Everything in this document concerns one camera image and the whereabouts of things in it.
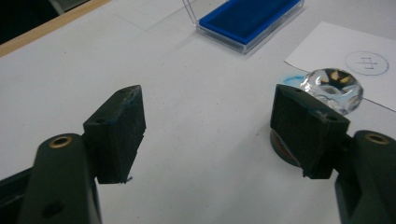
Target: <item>white paper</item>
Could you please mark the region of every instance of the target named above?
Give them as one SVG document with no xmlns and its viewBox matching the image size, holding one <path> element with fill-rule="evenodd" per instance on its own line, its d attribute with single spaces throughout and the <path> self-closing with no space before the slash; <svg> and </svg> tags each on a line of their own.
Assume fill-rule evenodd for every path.
<svg viewBox="0 0 396 224">
<path fill-rule="evenodd" d="M 326 22 L 285 60 L 312 72 L 340 68 L 363 86 L 364 98 L 396 111 L 396 41 Z"/>
</svg>

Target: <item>blue foam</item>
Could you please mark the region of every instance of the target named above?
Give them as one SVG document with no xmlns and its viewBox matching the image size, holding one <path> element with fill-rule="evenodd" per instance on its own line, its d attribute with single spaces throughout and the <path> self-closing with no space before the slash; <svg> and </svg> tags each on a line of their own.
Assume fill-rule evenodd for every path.
<svg viewBox="0 0 396 224">
<path fill-rule="evenodd" d="M 201 26 L 246 45 L 300 0 L 230 0 L 199 20 Z"/>
</svg>

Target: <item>table surface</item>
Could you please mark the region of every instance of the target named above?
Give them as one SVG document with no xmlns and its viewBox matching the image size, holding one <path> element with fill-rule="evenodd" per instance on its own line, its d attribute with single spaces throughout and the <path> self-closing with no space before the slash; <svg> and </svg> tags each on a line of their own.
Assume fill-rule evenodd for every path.
<svg viewBox="0 0 396 224">
<path fill-rule="evenodd" d="M 32 166 L 44 140 L 82 134 L 114 91 L 141 85 L 148 127 L 133 180 L 98 186 L 104 223 L 339 223 L 337 173 L 303 178 L 271 148 L 275 87 L 304 75 L 284 59 L 321 21 L 396 39 L 395 9 L 306 0 L 243 56 L 196 34 L 181 0 L 112 0 L 0 59 L 0 178 Z M 347 118 L 349 134 L 396 138 L 385 107 L 363 100 Z"/>
</svg>

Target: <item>printed symbol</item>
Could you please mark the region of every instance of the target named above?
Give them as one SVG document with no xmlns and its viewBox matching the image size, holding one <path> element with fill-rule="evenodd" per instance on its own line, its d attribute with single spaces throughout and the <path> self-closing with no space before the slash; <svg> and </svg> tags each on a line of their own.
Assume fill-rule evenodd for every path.
<svg viewBox="0 0 396 224">
<path fill-rule="evenodd" d="M 346 65 L 354 72 L 366 76 L 377 76 L 388 71 L 389 64 L 379 54 L 358 51 L 346 56 Z"/>
<path fill-rule="evenodd" d="M 373 63 L 373 59 L 370 57 L 369 58 L 362 57 L 361 59 L 362 59 L 361 63 L 364 64 L 365 69 L 374 69 L 374 65 L 378 64 L 378 63 Z"/>
</svg>

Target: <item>faceted glass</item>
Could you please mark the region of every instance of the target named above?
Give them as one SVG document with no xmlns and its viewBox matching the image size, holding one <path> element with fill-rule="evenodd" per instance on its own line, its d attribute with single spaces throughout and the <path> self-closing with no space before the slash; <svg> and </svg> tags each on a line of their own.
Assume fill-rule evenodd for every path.
<svg viewBox="0 0 396 224">
<path fill-rule="evenodd" d="M 363 98 L 363 87 L 346 71 L 325 68 L 306 75 L 300 88 L 342 115 L 355 110 Z"/>
</svg>

